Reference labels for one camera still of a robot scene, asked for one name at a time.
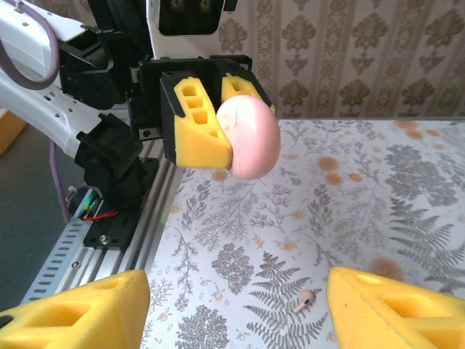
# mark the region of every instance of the table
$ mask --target table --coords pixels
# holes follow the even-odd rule
[[[141,348],[337,348],[332,266],[396,260],[465,297],[465,124],[281,121],[274,170],[186,170],[149,275]],[[299,314],[299,293],[315,302]]]

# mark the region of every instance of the pink egg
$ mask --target pink egg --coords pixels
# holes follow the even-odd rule
[[[232,146],[234,176],[255,180],[273,169],[281,136],[278,120],[266,103],[248,95],[234,96],[219,107],[217,119]]]

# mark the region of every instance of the damask wallpaper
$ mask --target damask wallpaper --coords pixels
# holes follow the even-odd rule
[[[86,0],[36,0],[93,24]],[[465,0],[243,0],[219,27],[285,119],[465,117]]]

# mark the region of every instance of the gray floor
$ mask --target gray floor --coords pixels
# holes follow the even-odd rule
[[[84,173],[62,151],[57,162],[64,188]],[[26,127],[0,156],[0,311],[17,306],[65,223],[49,171],[49,143]]]

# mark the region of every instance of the metal frame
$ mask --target metal frame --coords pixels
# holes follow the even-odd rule
[[[181,182],[182,170],[164,158],[161,140],[146,142],[141,155],[143,158],[158,159],[160,169],[127,250],[103,251],[85,247],[82,241],[91,223],[74,219],[58,238],[21,304],[125,270],[142,269],[150,272],[164,229],[162,218],[169,213]]]

